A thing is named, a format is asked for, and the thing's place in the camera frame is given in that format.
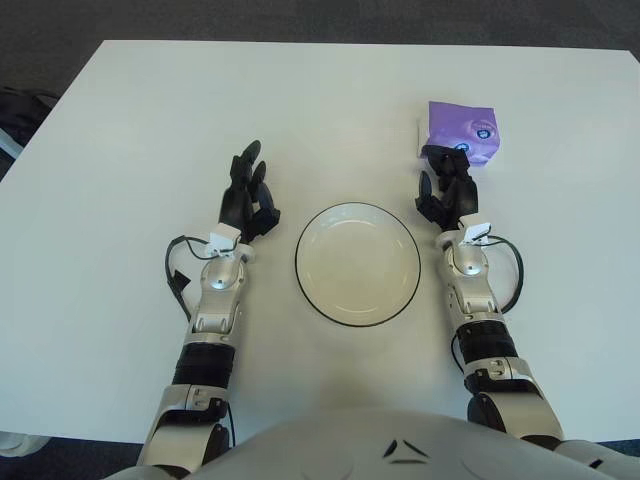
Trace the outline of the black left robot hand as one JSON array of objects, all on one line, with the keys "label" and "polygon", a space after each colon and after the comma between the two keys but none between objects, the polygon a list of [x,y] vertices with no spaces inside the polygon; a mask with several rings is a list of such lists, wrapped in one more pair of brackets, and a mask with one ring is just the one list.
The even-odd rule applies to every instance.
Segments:
[{"label": "black left robot hand", "polygon": [[254,140],[233,157],[231,184],[224,192],[220,208],[219,222],[238,229],[243,244],[266,235],[280,221],[281,213],[265,183],[266,163],[256,163],[260,151],[261,142]]}]

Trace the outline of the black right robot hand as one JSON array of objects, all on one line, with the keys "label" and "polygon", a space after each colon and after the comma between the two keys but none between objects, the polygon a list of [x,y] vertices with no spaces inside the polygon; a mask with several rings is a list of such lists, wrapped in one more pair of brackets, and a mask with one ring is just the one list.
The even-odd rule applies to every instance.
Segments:
[{"label": "black right robot hand", "polygon": [[424,145],[421,154],[437,177],[440,196],[432,193],[430,177],[422,171],[416,209],[442,232],[458,230],[461,217],[478,212],[477,186],[468,172],[466,153],[461,149]]}]

